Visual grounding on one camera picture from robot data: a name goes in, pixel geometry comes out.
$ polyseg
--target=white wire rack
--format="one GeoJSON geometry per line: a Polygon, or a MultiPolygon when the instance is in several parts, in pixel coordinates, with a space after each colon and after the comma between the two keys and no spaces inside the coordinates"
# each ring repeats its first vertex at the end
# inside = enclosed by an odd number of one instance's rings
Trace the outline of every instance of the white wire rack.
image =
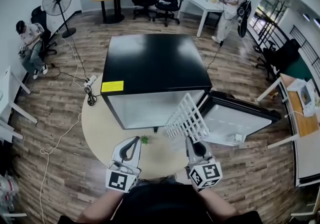
{"type": "Polygon", "coordinates": [[[194,100],[188,92],[164,127],[166,136],[171,140],[190,136],[193,143],[202,141],[210,133],[194,100]]]}

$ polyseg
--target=white pants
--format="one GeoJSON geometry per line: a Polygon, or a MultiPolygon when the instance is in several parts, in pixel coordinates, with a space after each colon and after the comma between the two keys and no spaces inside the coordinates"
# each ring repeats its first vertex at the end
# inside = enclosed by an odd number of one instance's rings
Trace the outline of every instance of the white pants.
{"type": "Polygon", "coordinates": [[[218,39],[218,41],[221,42],[225,40],[233,24],[237,20],[235,16],[235,14],[230,14],[227,11],[224,11],[224,13],[222,13],[222,16],[218,24],[218,32],[216,34],[216,38],[218,39]]]}

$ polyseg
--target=ceiling light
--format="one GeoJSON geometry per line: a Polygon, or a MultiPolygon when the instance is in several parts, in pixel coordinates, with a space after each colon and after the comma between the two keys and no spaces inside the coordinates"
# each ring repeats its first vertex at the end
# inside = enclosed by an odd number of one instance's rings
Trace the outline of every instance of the ceiling light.
{"type": "Polygon", "coordinates": [[[302,16],[309,22],[310,21],[310,17],[308,14],[304,13],[302,14],[302,16]]]}
{"type": "Polygon", "coordinates": [[[320,19],[315,18],[314,19],[315,24],[320,28],[320,19]]]}

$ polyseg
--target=black shirt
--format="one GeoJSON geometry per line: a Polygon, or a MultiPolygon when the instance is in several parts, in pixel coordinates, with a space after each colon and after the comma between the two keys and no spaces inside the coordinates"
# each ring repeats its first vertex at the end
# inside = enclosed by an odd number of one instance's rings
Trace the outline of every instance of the black shirt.
{"type": "MultiPolygon", "coordinates": [[[[148,221],[167,223],[173,220],[196,223],[219,223],[207,212],[207,208],[191,185],[150,184],[134,187],[125,194],[116,211],[113,223],[134,223],[148,221]]],[[[68,217],[61,216],[58,224],[74,223],[68,217]]],[[[234,216],[225,224],[262,224],[256,211],[234,216]]]]}

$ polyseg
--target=wooden floor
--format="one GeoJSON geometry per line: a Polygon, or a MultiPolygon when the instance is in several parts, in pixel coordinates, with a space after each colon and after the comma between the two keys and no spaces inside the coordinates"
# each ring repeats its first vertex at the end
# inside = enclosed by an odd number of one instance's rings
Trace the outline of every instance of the wooden floor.
{"type": "MultiPolygon", "coordinates": [[[[214,29],[205,26],[200,38],[195,35],[200,20],[185,14],[181,24],[171,22],[168,27],[161,20],[148,21],[144,17],[132,20],[130,12],[120,24],[101,24],[100,11],[75,15],[69,22],[77,29],[73,38],[83,60],[87,77],[99,76],[104,69],[105,58],[111,36],[129,34],[188,34],[192,35],[207,66],[218,50],[211,40],[214,29]]],[[[26,82],[31,94],[22,92],[18,105],[38,119],[35,125],[19,114],[12,118],[12,126],[23,134],[24,140],[14,140],[14,150],[21,159],[14,163],[21,178],[18,179],[20,193],[18,206],[26,211],[26,223],[41,223],[39,204],[40,186],[44,177],[47,156],[40,149],[51,151],[60,136],[78,120],[84,103],[85,92],[72,82],[72,77],[51,68],[50,63],[61,68],[62,72],[74,74],[76,63],[71,48],[59,35],[58,54],[48,56],[45,62],[49,72],[37,80],[29,78],[26,82]]],[[[234,29],[224,46],[211,64],[208,73],[213,88],[229,93],[236,98],[251,103],[270,85],[266,72],[256,69],[256,53],[249,34],[240,38],[234,29]]],[[[78,71],[80,78],[84,72],[78,71]]],[[[262,106],[276,109],[284,114],[280,99],[272,102],[266,98],[262,106]]],[[[290,136],[286,119],[263,129],[247,138],[236,147],[212,144],[215,157],[221,162],[223,180],[214,187],[221,196],[241,212],[257,210],[265,224],[287,223],[290,213],[298,203],[300,192],[294,187],[294,160],[292,144],[267,150],[267,145],[290,136]]],[[[50,155],[47,176],[43,185],[42,206],[47,224],[57,223],[60,215],[76,219],[79,213],[105,191],[106,167],[97,160],[88,147],[77,124],[65,137],[59,147],[50,155]]]]}

